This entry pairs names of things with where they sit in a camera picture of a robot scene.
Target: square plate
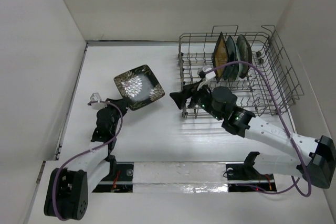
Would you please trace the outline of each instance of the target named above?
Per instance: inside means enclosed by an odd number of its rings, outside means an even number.
[[[131,110],[138,110],[165,95],[148,65],[129,70],[114,78],[121,96]]]

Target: cable connector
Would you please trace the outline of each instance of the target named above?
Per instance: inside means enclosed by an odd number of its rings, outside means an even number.
[[[211,80],[216,77],[216,74],[214,71],[205,74],[211,69],[212,69],[212,66],[206,65],[198,70],[197,74],[202,78],[203,81],[198,85],[197,90],[200,90],[200,88],[204,85],[208,85],[211,82]]]
[[[90,97],[90,101],[95,102],[95,103],[91,104],[91,107],[94,110],[101,110],[106,106],[105,103],[101,102],[102,100],[101,100],[101,97],[100,97],[99,93],[93,93]]]

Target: decorative plate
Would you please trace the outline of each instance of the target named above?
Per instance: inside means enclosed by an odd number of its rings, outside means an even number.
[[[252,49],[251,45],[247,41],[244,35],[240,34],[237,39],[237,46],[239,49],[240,57],[242,58],[242,61],[248,62],[252,64]],[[243,65],[243,70],[241,72],[241,77],[242,79],[247,76],[248,70],[250,67],[248,65]]]
[[[121,96],[131,110],[138,110],[165,95],[148,65],[142,65],[114,78]]]
[[[240,60],[240,54],[239,54],[238,47],[231,36],[229,36],[226,40],[226,47],[227,47],[227,52],[229,55],[228,62]],[[238,80],[239,75],[241,74],[242,70],[243,70],[243,64],[241,63],[236,64],[236,65],[227,66],[224,70],[223,79],[224,80],[229,79],[230,81],[236,81]]]
[[[227,63],[228,60],[228,53],[227,48],[224,40],[223,33],[220,33],[219,38],[217,40],[215,50],[212,54],[212,63],[215,67],[224,65]],[[224,68],[220,68],[215,71],[216,73],[216,80],[219,81],[224,73]]]

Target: dish rack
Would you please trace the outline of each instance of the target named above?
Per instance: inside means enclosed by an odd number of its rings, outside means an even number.
[[[252,64],[264,74],[269,82],[281,114],[286,113],[300,99],[300,96],[304,95],[279,34],[273,25],[263,25],[260,31],[254,32],[239,31],[237,25],[213,26],[211,33],[180,35],[178,65],[180,67],[181,90],[185,84],[200,81],[197,74],[199,68],[205,65],[213,66],[212,54],[220,32],[223,33],[225,41],[229,35],[235,41],[240,34],[246,37],[253,52]],[[230,88],[232,93],[238,97],[237,105],[256,113],[258,116],[277,114],[263,79],[252,68],[249,69],[248,75],[244,79],[237,81],[221,79],[219,82],[213,80],[209,84],[211,89],[219,86]],[[202,108],[189,109],[185,106],[182,117],[197,119],[210,118],[211,116]]]

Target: gold floral pattern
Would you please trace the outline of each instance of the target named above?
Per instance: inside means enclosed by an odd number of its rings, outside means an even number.
[[[132,71],[125,72],[114,79],[117,88],[122,96],[134,98],[142,89],[142,81]]]
[[[137,110],[137,109],[142,108],[144,106],[146,106],[146,103],[144,103],[144,102],[136,102],[134,104],[129,105],[131,110]]]
[[[149,98],[152,102],[158,100],[159,98],[164,96],[164,90],[161,85],[158,83],[150,92]]]

